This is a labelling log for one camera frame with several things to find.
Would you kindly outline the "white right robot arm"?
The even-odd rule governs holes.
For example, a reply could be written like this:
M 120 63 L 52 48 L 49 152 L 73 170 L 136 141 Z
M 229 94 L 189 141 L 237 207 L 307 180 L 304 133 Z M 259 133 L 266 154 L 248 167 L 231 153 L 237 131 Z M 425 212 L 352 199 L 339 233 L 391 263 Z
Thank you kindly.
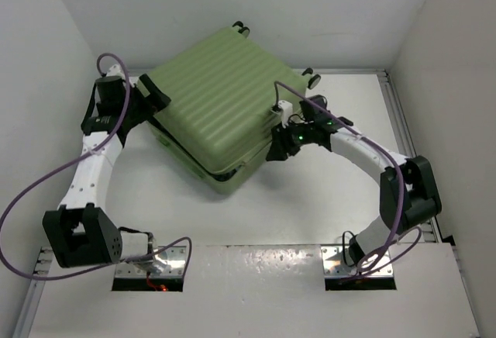
M 432 166 L 423 156 L 408 157 L 386 149 L 343 116 L 331 116 L 322 95 L 303 99 L 300 106 L 300 122 L 292 121 L 289 102 L 279 100 L 273 106 L 281 120 L 271 130 L 266 159 L 285 161 L 304 145 L 315 144 L 344 157 L 378 184 L 378 217 L 353 235 L 343 251 L 348 267 L 367 274 L 390 245 L 441 212 Z

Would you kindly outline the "green hard-shell suitcase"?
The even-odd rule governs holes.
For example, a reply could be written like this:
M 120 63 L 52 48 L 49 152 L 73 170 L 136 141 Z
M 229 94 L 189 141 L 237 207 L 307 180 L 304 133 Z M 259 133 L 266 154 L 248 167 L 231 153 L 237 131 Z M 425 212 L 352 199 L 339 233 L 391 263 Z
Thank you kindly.
M 150 121 L 167 151 L 221 195 L 231 195 L 264 163 L 279 100 L 301 111 L 320 75 L 301 73 L 249 38 L 237 21 L 145 72 L 171 99 Z

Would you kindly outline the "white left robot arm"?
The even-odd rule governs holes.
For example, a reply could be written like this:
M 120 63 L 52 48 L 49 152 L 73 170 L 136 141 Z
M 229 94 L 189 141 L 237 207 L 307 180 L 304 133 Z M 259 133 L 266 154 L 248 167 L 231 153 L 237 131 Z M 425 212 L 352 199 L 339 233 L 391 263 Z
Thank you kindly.
M 112 170 L 129 131 L 170 103 L 147 74 L 130 88 L 120 75 L 95 81 L 81 122 L 83 159 L 58 209 L 42 221 L 61 267 L 114 264 L 122 256 L 121 233 L 105 212 Z

